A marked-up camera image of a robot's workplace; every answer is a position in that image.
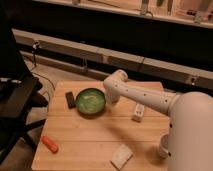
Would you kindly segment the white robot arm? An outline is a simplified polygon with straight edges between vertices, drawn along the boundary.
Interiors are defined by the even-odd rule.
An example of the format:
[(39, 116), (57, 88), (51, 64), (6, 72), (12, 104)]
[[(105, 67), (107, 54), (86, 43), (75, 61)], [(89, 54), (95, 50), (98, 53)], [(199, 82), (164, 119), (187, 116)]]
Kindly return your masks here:
[(213, 97), (203, 92), (163, 92), (127, 83), (117, 70), (103, 81), (106, 99), (126, 97), (170, 118), (168, 171), (213, 171)]

